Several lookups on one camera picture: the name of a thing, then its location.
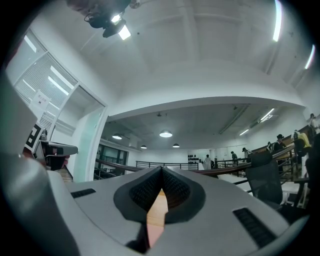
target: sign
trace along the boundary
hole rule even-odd
[[[30,102],[29,108],[36,116],[38,122],[46,111],[50,100],[51,99],[49,97],[38,90],[38,92],[33,97],[33,100]]]
[[[25,147],[30,150],[32,153],[35,152],[37,143],[41,136],[43,128],[41,127],[40,123],[36,123],[30,132],[28,139],[26,140]]]

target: window blinds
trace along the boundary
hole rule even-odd
[[[38,90],[51,99],[39,121],[49,131],[76,83],[77,81],[47,52],[22,74],[14,88],[28,106]]]

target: fluorescent light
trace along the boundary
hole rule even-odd
[[[275,109],[273,108],[273,109],[271,109],[264,117],[262,117],[261,119],[260,119],[260,121],[262,121],[263,119],[265,119],[272,111],[274,111]]]
[[[275,0],[275,11],[276,11],[276,20],[275,20],[275,28],[274,28],[274,34],[273,34],[273,40],[278,42],[279,34],[280,34],[280,28],[281,28],[281,19],[282,19],[282,6],[279,0]]]
[[[51,112],[49,112],[48,110],[47,110],[47,112],[48,112],[50,115],[54,116],[54,117],[56,116],[56,115],[52,114]]]
[[[121,134],[119,134],[119,133],[115,133],[114,135],[112,135],[112,138],[114,138],[116,140],[122,140]]]
[[[246,129],[243,133],[241,133],[239,136],[241,136],[242,134],[245,134],[247,131],[249,131],[249,129]]]
[[[49,104],[53,107],[55,107],[57,110],[59,110],[60,108],[58,108],[55,104],[52,104],[51,102],[49,102]]]
[[[169,131],[169,130],[163,130],[163,131],[160,132],[159,135],[160,135],[161,137],[164,137],[164,138],[169,138],[169,137],[172,136],[172,133],[171,133],[171,131]]]
[[[129,32],[129,30],[128,30],[126,25],[123,26],[123,28],[120,30],[120,32],[118,34],[122,38],[122,40],[125,40],[125,39],[127,39],[128,37],[131,36],[131,34],[130,34],[130,32]]]
[[[59,84],[57,84],[50,76],[48,76],[48,79],[51,83],[58,87],[65,95],[69,95],[69,93],[65,89],[63,89]]]
[[[35,45],[30,41],[29,37],[27,37],[27,35],[24,36],[24,41],[26,41],[26,43],[30,46],[30,48],[36,53],[37,52],[37,48],[35,47]]]
[[[271,114],[271,115],[268,115],[265,119],[263,119],[260,123],[263,123],[264,121],[267,121],[267,120],[269,120],[270,118],[272,118],[273,117],[273,115]]]
[[[32,91],[36,92],[36,90],[33,87],[31,87],[31,85],[28,84],[24,79],[22,79],[22,82],[24,82]]]
[[[111,21],[112,21],[113,23],[116,23],[116,22],[118,22],[119,20],[120,20],[120,15],[119,15],[119,14],[113,16],[113,18],[111,19]]]
[[[64,77],[62,74],[60,74],[53,66],[51,66],[50,69],[51,69],[51,71],[52,71],[58,78],[60,78],[60,80],[61,80],[62,82],[64,82],[71,90],[74,88],[74,86],[73,86],[71,83],[69,83],[68,80],[65,79],[65,77]]]
[[[316,51],[316,47],[315,47],[315,45],[313,44],[313,45],[312,45],[312,50],[311,50],[311,53],[310,53],[310,56],[309,56],[309,59],[308,59],[306,65],[305,65],[305,67],[304,67],[305,69],[309,68],[310,63],[311,63],[312,59],[314,58],[315,51]]]

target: ceiling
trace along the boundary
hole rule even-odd
[[[130,140],[127,138],[133,135],[138,138],[138,146],[146,144],[149,149],[171,148],[172,142],[187,147],[186,142],[192,143],[199,137],[221,136],[220,134],[238,137],[270,109],[267,105],[259,104],[215,104],[176,108],[107,121],[101,137],[123,146],[129,145]],[[279,109],[278,107],[273,114],[276,115]],[[173,136],[160,137],[159,134],[164,129],[170,130]],[[113,139],[114,133],[124,135],[123,139]]]
[[[118,90],[134,77],[169,65],[207,60],[253,67],[296,87],[309,57],[310,42],[299,21],[283,8],[280,38],[273,42],[274,1],[141,0],[123,18],[131,36],[103,38],[84,17],[57,1],[44,10],[65,39]]]

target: yellow object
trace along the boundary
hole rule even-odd
[[[307,135],[305,133],[300,133],[298,135],[298,139],[302,139],[304,141],[304,147],[303,148],[311,147],[311,145],[309,143],[309,139],[308,139],[308,137],[307,137]]]

